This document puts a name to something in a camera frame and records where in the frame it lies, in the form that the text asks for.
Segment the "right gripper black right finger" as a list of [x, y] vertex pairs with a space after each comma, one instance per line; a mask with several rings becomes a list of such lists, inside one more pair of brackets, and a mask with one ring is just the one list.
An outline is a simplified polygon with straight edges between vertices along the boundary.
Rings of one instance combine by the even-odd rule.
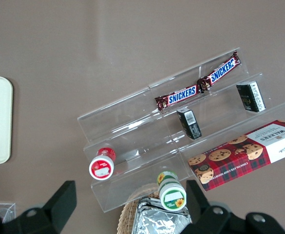
[[252, 212], [242, 219], [222, 206], [210, 205], [195, 180], [187, 181], [186, 193], [192, 223], [183, 234], [285, 234], [285, 229], [268, 214]]

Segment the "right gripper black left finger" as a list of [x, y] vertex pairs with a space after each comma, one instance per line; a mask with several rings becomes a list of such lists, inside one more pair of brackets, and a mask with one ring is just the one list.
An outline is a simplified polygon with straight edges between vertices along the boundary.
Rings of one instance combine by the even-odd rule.
[[76, 182], [65, 181], [41, 208], [31, 208], [2, 223], [0, 234], [59, 234], [77, 205]]

